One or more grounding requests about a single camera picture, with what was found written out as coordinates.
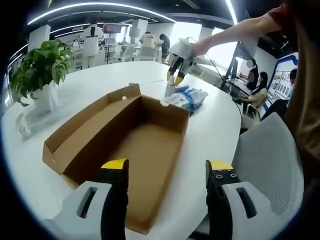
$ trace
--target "open cardboard box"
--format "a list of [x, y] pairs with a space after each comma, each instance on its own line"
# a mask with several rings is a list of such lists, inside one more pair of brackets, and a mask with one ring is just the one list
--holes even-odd
[[179, 158], [188, 119], [188, 111], [162, 106], [133, 84], [103, 96], [63, 124], [44, 142], [43, 161], [77, 188], [104, 163], [129, 159], [125, 224], [147, 234]]

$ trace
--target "hand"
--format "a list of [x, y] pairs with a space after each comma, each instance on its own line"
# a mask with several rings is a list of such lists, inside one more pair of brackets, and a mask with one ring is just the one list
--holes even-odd
[[201, 41], [192, 45], [192, 54], [194, 56], [203, 55], [207, 51], [208, 51], [207, 46]]

